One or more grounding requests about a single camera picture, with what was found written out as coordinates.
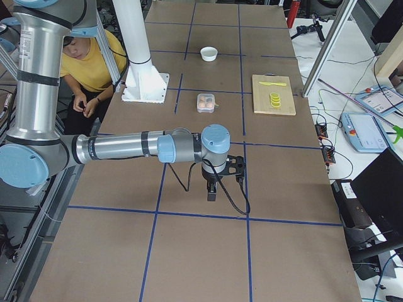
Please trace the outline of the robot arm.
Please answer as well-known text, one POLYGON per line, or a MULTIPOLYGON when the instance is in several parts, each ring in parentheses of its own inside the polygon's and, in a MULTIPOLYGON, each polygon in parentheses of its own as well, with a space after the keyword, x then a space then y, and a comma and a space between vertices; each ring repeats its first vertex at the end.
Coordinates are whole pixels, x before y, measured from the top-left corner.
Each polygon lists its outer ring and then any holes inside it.
POLYGON ((1 179, 28 188, 63 169, 92 160, 157 157, 161 162, 201 163, 207 199, 215 199, 224 176, 244 180, 244 159, 229 155, 230 133, 209 125, 201 133, 185 128, 112 136, 59 135, 55 131, 62 42, 66 36, 106 42, 94 1, 16 1, 21 23, 16 73, 16 119, 1 147, 1 179))

